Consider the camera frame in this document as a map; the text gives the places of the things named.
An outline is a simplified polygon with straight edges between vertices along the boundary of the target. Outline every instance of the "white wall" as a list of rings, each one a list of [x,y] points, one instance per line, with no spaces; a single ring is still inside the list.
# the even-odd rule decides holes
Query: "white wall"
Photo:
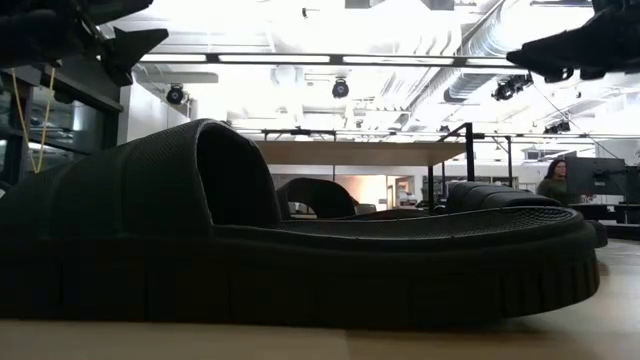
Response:
[[[138,83],[120,90],[120,103],[124,111],[118,119],[118,144],[189,121]]]

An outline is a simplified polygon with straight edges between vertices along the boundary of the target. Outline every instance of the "black slide sandal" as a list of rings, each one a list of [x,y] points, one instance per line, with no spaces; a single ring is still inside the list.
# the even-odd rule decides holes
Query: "black slide sandal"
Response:
[[[234,184],[261,205],[236,209]],[[282,222],[257,147],[213,121],[30,177],[0,215],[5,318],[405,329],[554,310],[599,283],[595,230],[569,209]]]

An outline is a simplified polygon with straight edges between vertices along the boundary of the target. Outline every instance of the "desk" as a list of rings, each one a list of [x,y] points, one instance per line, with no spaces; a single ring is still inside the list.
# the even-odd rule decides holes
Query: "desk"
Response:
[[[638,224],[640,204],[573,204],[571,208],[579,211],[586,220],[616,220]]]
[[[640,245],[598,250],[599,292],[482,328],[389,333],[255,326],[0,321],[2,360],[631,360],[640,357]]]

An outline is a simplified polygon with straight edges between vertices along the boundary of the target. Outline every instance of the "fluorescent light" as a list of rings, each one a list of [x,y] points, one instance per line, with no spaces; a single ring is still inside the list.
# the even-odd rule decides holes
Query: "fluorescent light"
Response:
[[[495,66],[495,67],[507,67],[517,68],[514,64],[503,58],[471,58],[467,59],[465,63],[467,66]]]
[[[140,62],[207,62],[203,54],[147,54]]]
[[[397,65],[433,65],[449,66],[453,64],[451,58],[421,58],[406,56],[345,56],[345,63],[350,64],[397,64]]]
[[[526,69],[491,69],[491,68],[463,68],[460,69],[465,74],[496,74],[500,75],[527,75],[529,70]]]
[[[336,135],[338,136],[349,136],[349,135],[388,136],[388,135],[391,135],[391,132],[390,131],[338,130],[336,131]]]
[[[221,62],[328,63],[328,55],[220,55]]]
[[[249,130],[249,129],[235,129],[238,134],[243,135],[258,135],[262,134],[261,130]]]

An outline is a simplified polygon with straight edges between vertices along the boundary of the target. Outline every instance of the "window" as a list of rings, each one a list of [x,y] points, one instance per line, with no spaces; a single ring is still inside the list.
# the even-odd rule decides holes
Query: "window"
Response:
[[[40,159],[40,144],[34,142],[29,143],[29,152],[27,154],[25,164],[27,175],[31,175],[34,173],[33,164],[31,163],[31,156],[33,156],[33,161],[35,162],[35,165],[37,167],[38,161]],[[83,156],[84,155],[77,154],[71,151],[66,151],[45,145],[44,151],[42,153],[42,167],[40,168],[40,171],[45,171],[47,169],[51,169],[52,167],[81,159]]]
[[[7,154],[7,140],[0,140],[0,173],[4,170],[4,158]]]
[[[11,93],[4,91],[0,94],[0,127],[9,127],[11,100]]]
[[[43,133],[49,94],[45,87],[33,89],[30,126],[35,137]],[[46,142],[87,153],[102,150],[105,117],[104,113],[80,101],[67,103],[51,99]]]

